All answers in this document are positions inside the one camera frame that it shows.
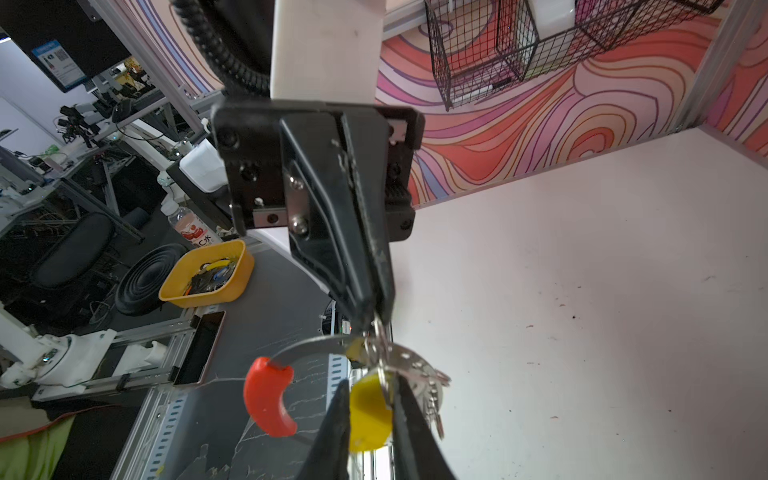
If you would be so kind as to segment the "yellow plastic key tag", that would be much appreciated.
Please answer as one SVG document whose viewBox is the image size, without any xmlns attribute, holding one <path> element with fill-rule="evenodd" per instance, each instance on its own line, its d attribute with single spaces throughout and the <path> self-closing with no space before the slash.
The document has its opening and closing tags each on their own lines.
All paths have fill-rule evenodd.
<svg viewBox="0 0 768 480">
<path fill-rule="evenodd" d="M 393 413 L 376 373 L 366 375 L 351 388 L 349 408 L 349 451 L 363 453 L 384 447 L 392 434 Z"/>
</svg>

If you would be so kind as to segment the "metal keyring disc red grip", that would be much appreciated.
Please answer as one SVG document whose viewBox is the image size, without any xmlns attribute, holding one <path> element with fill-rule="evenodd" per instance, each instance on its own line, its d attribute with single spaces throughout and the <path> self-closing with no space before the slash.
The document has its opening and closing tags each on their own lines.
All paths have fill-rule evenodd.
<svg viewBox="0 0 768 480">
<path fill-rule="evenodd" d="M 349 378 L 354 365 L 360 368 L 382 365 L 386 373 L 398 373 L 406 378 L 429 424 L 438 420 L 443 389 L 451 383 L 448 375 L 415 351 L 380 337 L 327 335 L 302 340 L 273 357 L 259 357 L 251 365 L 244 380 L 244 404 L 251 419 L 267 435 L 279 438 L 298 432 L 283 396 L 294 380 L 293 364 L 315 356 L 329 358 L 329 391 Z"/>
</svg>

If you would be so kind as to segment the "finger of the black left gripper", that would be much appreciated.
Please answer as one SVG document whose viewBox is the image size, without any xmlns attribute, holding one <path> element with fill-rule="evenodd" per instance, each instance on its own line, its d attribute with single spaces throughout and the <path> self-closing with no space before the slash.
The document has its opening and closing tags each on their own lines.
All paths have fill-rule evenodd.
<svg viewBox="0 0 768 480">
<path fill-rule="evenodd" d="M 342 128 L 350 155 L 352 187 L 362 231 L 373 312 L 382 321 L 392 318 L 395 283 L 385 209 L 388 127 L 376 112 L 346 112 Z"/>
<path fill-rule="evenodd" d="M 369 330 L 378 286 L 337 122 L 328 113 L 294 113 L 279 125 L 291 254 L 355 328 Z"/>
</svg>

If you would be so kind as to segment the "yellow parts tray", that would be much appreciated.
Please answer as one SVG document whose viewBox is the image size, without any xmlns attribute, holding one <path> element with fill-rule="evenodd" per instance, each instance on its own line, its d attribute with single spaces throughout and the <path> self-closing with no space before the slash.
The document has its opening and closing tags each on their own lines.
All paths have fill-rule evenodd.
<svg viewBox="0 0 768 480">
<path fill-rule="evenodd" d="M 180 308 L 232 302 L 244 293 L 254 266 L 243 240 L 201 247 L 174 265 L 158 298 Z"/>
</svg>

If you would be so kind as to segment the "grey tape roll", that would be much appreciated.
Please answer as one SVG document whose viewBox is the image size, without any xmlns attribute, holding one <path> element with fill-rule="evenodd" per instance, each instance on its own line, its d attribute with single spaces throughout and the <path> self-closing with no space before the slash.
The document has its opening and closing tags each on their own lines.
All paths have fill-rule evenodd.
<svg viewBox="0 0 768 480">
<path fill-rule="evenodd" d="M 530 0 L 529 7 L 540 39 L 558 35 L 575 26 L 575 0 Z"/>
</svg>

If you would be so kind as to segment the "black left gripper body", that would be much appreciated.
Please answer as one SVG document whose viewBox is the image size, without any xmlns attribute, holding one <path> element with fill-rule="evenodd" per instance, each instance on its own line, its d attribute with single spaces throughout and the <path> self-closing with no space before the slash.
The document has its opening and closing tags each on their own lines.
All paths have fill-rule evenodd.
<svg viewBox="0 0 768 480">
<path fill-rule="evenodd" d="M 421 113 L 402 106 L 245 98 L 226 101 L 213 118 L 216 148 L 226 167 L 238 232 L 289 225 L 279 125 L 286 115 L 328 113 L 334 117 L 352 182 L 342 128 L 346 112 L 376 112 L 385 119 L 389 143 L 385 190 L 389 239 L 398 242 L 410 236 L 415 212 L 408 183 L 413 157 L 424 134 L 425 118 Z"/>
</svg>

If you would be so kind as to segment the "plastic drink bottle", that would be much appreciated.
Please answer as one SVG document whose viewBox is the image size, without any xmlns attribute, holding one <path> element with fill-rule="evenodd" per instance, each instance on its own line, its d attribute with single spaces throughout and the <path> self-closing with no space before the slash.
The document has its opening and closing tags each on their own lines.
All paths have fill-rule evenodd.
<svg viewBox="0 0 768 480">
<path fill-rule="evenodd" d="M 161 205 L 161 212 L 167 217 L 171 227 L 194 248 L 222 242 L 215 230 L 209 227 L 195 212 L 179 205 L 174 200 L 165 201 Z"/>
</svg>

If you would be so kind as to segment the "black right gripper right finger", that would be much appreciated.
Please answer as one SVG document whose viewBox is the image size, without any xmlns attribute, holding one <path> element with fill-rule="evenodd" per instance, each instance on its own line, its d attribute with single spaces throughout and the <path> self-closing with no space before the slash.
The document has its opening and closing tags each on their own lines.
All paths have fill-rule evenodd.
<svg viewBox="0 0 768 480">
<path fill-rule="evenodd" d="M 393 403 L 393 465 L 400 480 L 455 480 L 408 381 L 397 375 Z"/>
</svg>

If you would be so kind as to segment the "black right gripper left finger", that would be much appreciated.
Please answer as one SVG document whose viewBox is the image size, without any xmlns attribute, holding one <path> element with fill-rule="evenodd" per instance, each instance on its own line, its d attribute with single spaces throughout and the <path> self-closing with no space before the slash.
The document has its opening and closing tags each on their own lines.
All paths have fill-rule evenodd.
<svg viewBox="0 0 768 480">
<path fill-rule="evenodd" d="M 347 480 L 350 433 L 350 386 L 342 380 L 296 479 Z"/>
</svg>

